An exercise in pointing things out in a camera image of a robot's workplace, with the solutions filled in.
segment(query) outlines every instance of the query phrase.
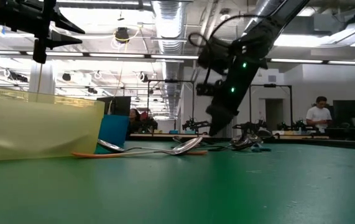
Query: silver spoon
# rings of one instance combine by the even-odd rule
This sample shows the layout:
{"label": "silver spoon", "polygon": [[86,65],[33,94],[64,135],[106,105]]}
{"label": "silver spoon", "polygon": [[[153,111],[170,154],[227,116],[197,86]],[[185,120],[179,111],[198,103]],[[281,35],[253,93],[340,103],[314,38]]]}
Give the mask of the silver spoon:
{"label": "silver spoon", "polygon": [[191,139],[185,143],[181,143],[180,145],[174,147],[172,150],[165,150],[165,149],[154,149],[154,148],[149,148],[149,147],[132,147],[129,149],[123,149],[121,147],[115,146],[114,144],[108,143],[103,140],[97,140],[97,143],[100,144],[101,146],[104,146],[107,150],[111,152],[116,152],[116,153],[122,153],[122,152],[127,152],[133,149],[145,149],[145,150],[151,150],[152,152],[164,152],[170,155],[180,155],[185,152],[188,152],[189,150],[193,149],[195,146],[197,146],[200,142],[202,141],[202,137],[194,138]]}

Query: robot arm in background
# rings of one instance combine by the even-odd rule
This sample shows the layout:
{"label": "robot arm in background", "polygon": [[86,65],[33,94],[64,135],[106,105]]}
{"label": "robot arm in background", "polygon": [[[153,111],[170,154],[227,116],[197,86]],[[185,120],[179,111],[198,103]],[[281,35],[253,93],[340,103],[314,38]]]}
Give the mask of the robot arm in background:
{"label": "robot arm in background", "polygon": [[265,57],[274,41],[308,2],[285,0],[270,16],[231,44],[216,37],[208,40],[210,46],[201,52],[198,64],[203,68],[210,66],[220,75],[227,76],[225,81],[216,82],[216,86],[207,83],[196,86],[197,95],[213,96],[206,109],[212,117],[211,136],[217,134],[239,113],[237,109],[258,69],[267,69]]}
{"label": "robot arm in background", "polygon": [[0,25],[10,27],[12,31],[21,30],[34,34],[34,60],[46,62],[46,48],[53,49],[70,44],[81,44],[82,41],[67,35],[49,31],[50,21],[55,26],[79,34],[85,32],[65,18],[56,7],[56,0],[0,0]]}

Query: table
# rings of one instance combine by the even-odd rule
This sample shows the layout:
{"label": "table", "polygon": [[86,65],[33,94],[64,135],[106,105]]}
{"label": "table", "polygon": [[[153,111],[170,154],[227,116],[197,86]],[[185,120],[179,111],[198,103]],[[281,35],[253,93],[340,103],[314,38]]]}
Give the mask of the table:
{"label": "table", "polygon": [[[172,142],[127,142],[170,148]],[[355,149],[0,161],[0,224],[355,223]]]}
{"label": "table", "polygon": [[274,136],[277,139],[329,139],[329,136],[311,136],[311,135],[276,135]]}

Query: person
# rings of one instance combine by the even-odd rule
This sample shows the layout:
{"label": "person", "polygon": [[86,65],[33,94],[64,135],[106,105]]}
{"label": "person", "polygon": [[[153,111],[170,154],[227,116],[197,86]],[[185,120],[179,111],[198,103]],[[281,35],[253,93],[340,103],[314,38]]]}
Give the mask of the person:
{"label": "person", "polygon": [[137,109],[130,109],[130,113],[129,113],[129,121],[130,122],[135,122],[135,121],[140,121],[140,113]]}
{"label": "person", "polygon": [[315,126],[322,133],[325,131],[324,129],[328,127],[328,124],[332,122],[331,113],[325,108],[326,101],[325,96],[317,97],[316,105],[307,111],[306,116],[307,125]]}
{"label": "person", "polygon": [[141,127],[140,113],[137,109],[130,109],[129,113],[129,126],[127,127],[126,135],[138,133]]}

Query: blue object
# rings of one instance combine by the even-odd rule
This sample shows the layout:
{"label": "blue object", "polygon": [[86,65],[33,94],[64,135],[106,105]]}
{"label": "blue object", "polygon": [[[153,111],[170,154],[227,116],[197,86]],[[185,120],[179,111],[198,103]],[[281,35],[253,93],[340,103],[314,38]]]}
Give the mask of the blue object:
{"label": "blue object", "polygon": [[271,152],[271,149],[268,147],[263,147],[261,144],[259,143],[255,143],[253,144],[253,146],[251,147],[251,151],[252,152]]}
{"label": "blue object", "polygon": [[195,133],[195,131],[189,130],[189,131],[184,131],[184,134],[196,134],[196,133]]}
{"label": "blue object", "polygon": [[128,126],[128,116],[104,115],[103,120],[101,121],[98,138],[122,147],[126,140]]}

